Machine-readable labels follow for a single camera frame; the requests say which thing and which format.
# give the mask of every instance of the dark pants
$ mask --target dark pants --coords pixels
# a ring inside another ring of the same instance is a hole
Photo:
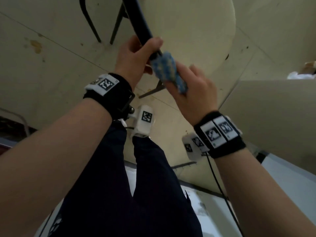
[[[125,140],[126,129],[113,122],[65,197],[51,236],[202,236],[164,151],[149,138],[133,137],[137,180],[131,195]]]

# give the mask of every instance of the wrist strap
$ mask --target wrist strap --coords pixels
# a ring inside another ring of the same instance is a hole
[[[92,98],[100,103],[113,120],[127,117],[129,104],[135,97],[130,84],[115,73],[100,75],[85,89],[87,92],[83,98]]]
[[[213,159],[246,147],[240,137],[240,131],[229,118],[218,111],[207,114],[194,126],[194,130],[209,148],[209,154]]]

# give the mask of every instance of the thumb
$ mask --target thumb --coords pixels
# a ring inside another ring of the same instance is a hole
[[[181,95],[178,92],[177,87],[175,86],[174,83],[172,83],[171,81],[167,81],[164,83],[164,86],[166,87],[166,89],[169,91],[169,93],[172,95],[172,97],[176,100],[176,102],[181,101],[184,96]]]
[[[150,55],[158,51],[162,47],[163,40],[160,37],[149,39],[145,45],[137,52],[140,58],[147,62]]]

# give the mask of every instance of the chair leg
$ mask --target chair leg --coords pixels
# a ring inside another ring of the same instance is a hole
[[[142,99],[146,96],[152,95],[158,91],[162,91],[163,89],[165,89],[165,86],[163,85],[163,83],[161,81],[158,82],[157,87],[151,91],[146,92],[145,94],[139,96],[139,99]]]
[[[112,32],[112,36],[111,36],[111,40],[110,40],[110,44],[111,45],[113,45],[114,39],[116,37],[116,33],[118,32],[118,29],[119,29],[119,26],[121,24],[121,21],[122,21],[123,17],[128,18],[127,14],[125,12],[125,7],[124,7],[124,5],[122,3],[122,5],[121,5],[121,7],[119,9],[119,12],[118,12],[118,16],[116,18],[116,23],[115,23],[113,32]]]
[[[101,39],[100,39],[100,37],[99,37],[99,35],[97,33],[97,30],[95,29],[95,27],[94,27],[94,25],[93,25],[93,23],[92,23],[92,21],[90,19],[90,16],[88,14],[88,11],[87,11],[87,8],[86,8],[86,0],[79,0],[79,4],[80,4],[80,7],[81,7],[81,11],[82,11],[84,17],[86,18],[90,28],[92,29],[95,37],[97,38],[98,42],[101,43]]]

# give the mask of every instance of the blue towel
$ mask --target blue towel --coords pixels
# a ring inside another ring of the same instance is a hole
[[[187,92],[188,87],[186,82],[179,76],[176,62],[169,52],[164,52],[163,55],[152,60],[150,64],[154,73],[162,82],[172,81],[178,87],[180,94]]]

